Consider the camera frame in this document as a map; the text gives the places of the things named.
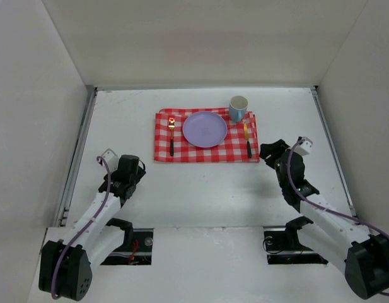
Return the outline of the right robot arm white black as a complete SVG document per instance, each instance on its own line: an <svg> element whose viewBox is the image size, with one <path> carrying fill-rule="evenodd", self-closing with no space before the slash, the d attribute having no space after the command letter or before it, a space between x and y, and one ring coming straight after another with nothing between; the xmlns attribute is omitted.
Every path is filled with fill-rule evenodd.
<svg viewBox="0 0 389 303"><path fill-rule="evenodd" d="M304 156L312 142L298 138L260 146L260 158L276 172L282 196L300 216L286 224L292 245L315 251L334 265L361 299L389 297L389 234L358 218L338 212L305 179Z"/></svg>

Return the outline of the blue white ceramic mug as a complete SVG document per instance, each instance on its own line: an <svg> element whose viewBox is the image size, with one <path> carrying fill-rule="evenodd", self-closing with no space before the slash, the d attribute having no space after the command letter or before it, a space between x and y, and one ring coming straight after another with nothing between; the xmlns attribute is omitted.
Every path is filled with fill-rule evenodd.
<svg viewBox="0 0 389 303"><path fill-rule="evenodd" d="M233 122L240 122L247 112L248 100L243 96L234 96L229 103L228 114Z"/></svg>

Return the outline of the lilac plastic plate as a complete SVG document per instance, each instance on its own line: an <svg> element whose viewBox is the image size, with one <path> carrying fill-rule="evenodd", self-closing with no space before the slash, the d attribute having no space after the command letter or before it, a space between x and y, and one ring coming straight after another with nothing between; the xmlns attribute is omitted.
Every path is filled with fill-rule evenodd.
<svg viewBox="0 0 389 303"><path fill-rule="evenodd" d="M225 120L209 111L196 112L182 126L184 138L199 148L212 148L222 143L228 133Z"/></svg>

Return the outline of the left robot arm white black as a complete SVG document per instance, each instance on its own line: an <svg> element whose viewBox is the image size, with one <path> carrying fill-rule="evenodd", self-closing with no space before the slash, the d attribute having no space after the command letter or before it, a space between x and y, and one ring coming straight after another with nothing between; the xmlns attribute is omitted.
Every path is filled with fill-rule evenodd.
<svg viewBox="0 0 389 303"><path fill-rule="evenodd" d="M95 268L107 258L131 262L139 249L132 223L115 215L134 194L146 166L135 155L122 155L114 168L103 156L96 160L107 173L90 207L63 238L47 241L41 250L38 288L54 300L80 301Z"/></svg>

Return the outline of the red white checkered cloth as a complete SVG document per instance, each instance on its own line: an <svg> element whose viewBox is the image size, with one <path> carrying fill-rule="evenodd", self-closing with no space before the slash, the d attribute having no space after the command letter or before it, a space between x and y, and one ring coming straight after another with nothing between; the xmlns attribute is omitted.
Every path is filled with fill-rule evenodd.
<svg viewBox="0 0 389 303"><path fill-rule="evenodd" d="M174 163L202 162L259 162L257 120L252 111L246 112L244 120L235 123L230 120L227 108L210 108L206 111L220 115L226 122L228 133L224 141L212 148L199 148L191 145L183 136L182 126L188 116L202 109L161 109L155 116L154 160ZM168 118L175 118L174 156L170 156L170 130ZM247 156L243 123L247 124L252 157Z"/></svg>

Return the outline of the gold fork black handle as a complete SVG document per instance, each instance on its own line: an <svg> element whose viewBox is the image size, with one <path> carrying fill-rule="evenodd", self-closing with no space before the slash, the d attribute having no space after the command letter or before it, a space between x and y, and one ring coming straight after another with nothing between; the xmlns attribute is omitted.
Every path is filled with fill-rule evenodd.
<svg viewBox="0 0 389 303"><path fill-rule="evenodd" d="M174 130L175 130L175 118L168 118L168 128L170 130L170 156L174 156Z"/></svg>

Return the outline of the gold knife black handle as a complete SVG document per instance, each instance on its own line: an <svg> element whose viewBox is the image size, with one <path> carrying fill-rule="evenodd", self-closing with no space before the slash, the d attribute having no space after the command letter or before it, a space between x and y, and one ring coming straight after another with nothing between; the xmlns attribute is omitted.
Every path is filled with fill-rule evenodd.
<svg viewBox="0 0 389 303"><path fill-rule="evenodd" d="M245 122L243 123L243 131L244 131L245 140L247 142L247 156L248 156L248 158L251 158L252 157L252 149L251 149L251 145L250 145L250 138L249 138L247 124Z"/></svg>

